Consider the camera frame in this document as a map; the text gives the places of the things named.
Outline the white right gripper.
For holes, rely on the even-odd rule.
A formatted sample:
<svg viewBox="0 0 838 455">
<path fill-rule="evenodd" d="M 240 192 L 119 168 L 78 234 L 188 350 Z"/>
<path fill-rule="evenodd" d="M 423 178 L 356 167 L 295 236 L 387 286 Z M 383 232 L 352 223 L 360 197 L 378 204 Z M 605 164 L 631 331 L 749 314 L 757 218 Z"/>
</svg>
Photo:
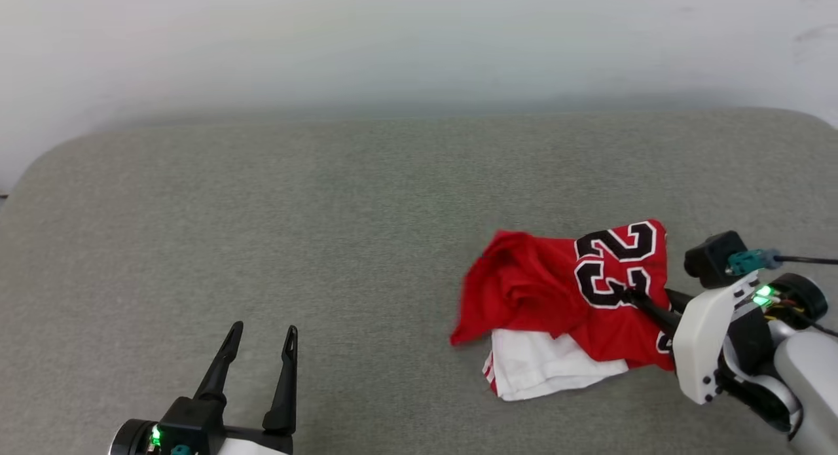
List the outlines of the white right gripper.
<svg viewBox="0 0 838 455">
<path fill-rule="evenodd" d="M 784 335 L 764 318 L 756 301 L 760 287 L 754 271 L 695 298 L 666 290 L 672 311 L 641 290 L 629 288 L 622 298 L 661 332 L 674 332 L 676 376 L 688 399 L 704 405 L 727 393 L 775 430 L 790 433 L 799 421 L 800 404 L 773 363 Z"/>
</svg>

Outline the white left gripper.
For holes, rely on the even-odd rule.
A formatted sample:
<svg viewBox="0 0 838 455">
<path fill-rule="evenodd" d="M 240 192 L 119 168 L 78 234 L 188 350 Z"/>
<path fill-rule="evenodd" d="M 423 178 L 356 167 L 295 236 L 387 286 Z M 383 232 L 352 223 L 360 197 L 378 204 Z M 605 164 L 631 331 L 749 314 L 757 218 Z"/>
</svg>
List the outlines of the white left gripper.
<svg viewBox="0 0 838 455">
<path fill-rule="evenodd" d="M 194 394 L 202 401 L 227 403 L 224 394 L 228 368 L 236 359 L 244 323 L 236 321 L 228 330 L 213 361 L 210 363 L 203 380 Z M 297 347 L 299 333 L 297 327 L 288 327 L 285 342 L 282 345 L 282 370 L 272 404 L 263 417 L 263 430 L 225 426 L 225 440 L 219 449 L 221 455 L 239 454 L 293 454 L 293 437 L 277 434 L 294 434 L 297 427 Z"/>
</svg>

